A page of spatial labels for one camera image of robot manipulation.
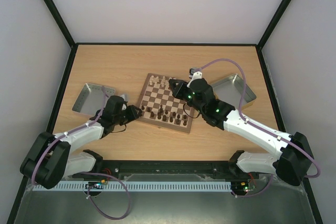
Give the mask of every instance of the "black cable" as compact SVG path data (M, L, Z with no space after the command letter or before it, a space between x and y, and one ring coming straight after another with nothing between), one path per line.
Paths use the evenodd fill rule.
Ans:
M186 103L183 104L183 111L184 111L184 113L186 113L186 115L189 116L190 118L193 118L192 116L190 116L190 115L185 111L185 108L184 108L185 105L186 105Z
M111 132L111 133L119 133L119 132L124 132L125 130L126 130L126 128L127 128L127 125L126 124L124 124L125 125L125 128L122 130L122 131L116 131L116 132Z

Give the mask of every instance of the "white wall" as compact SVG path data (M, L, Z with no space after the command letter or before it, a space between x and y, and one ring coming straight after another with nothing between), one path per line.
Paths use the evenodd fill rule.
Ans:
M54 0L77 42L258 43L281 0Z
M43 0L0 0L0 223L22 179L19 167L45 131L70 48Z
M263 50L287 130L308 137L321 165L310 182L324 223L335 222L335 40L335 0L292 0Z

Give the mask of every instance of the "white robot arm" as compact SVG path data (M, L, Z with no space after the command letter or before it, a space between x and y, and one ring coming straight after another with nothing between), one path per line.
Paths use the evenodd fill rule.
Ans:
M53 188L65 176L89 172L100 156L89 150L78 155L72 153L83 145L112 133L116 125L126 127L126 124L136 120L141 114L141 109L134 105L127 106L123 97L113 95L107 101L101 116L97 111L96 116L69 132L39 134L21 164L20 172L29 178L35 173L35 181L47 189Z
M311 160L286 141L299 146L312 157L304 135L297 132L292 136L240 114L232 105L217 99L212 87L197 72L193 74L190 82L172 79L169 80L169 84L173 96L196 109L209 125L236 133L268 152L258 154L236 152L238 155L234 155L235 165L241 172L277 174L291 185L300 185L311 165Z

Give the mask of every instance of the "metal tray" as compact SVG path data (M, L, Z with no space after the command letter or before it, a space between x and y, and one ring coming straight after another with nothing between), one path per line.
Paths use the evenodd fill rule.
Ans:
M116 91L113 88L105 87L105 92L110 97L111 95L114 95ZM85 83L72 107L72 111L93 116L96 114L97 110L101 109L103 98L101 85Z
M216 81L215 83L211 84L211 86L220 100L227 102L236 108L239 106L244 82L237 73L222 80ZM243 109L252 105L256 98L256 94L254 94L250 87L246 85L246 93L242 106Z

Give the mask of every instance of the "chessboard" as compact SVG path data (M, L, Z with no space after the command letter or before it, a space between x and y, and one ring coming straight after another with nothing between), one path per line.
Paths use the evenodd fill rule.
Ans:
M194 109L185 105L187 114L183 111L186 102L173 97L169 88L170 79L174 78L154 73L147 75L136 103L142 110L142 117L137 121L190 133Z

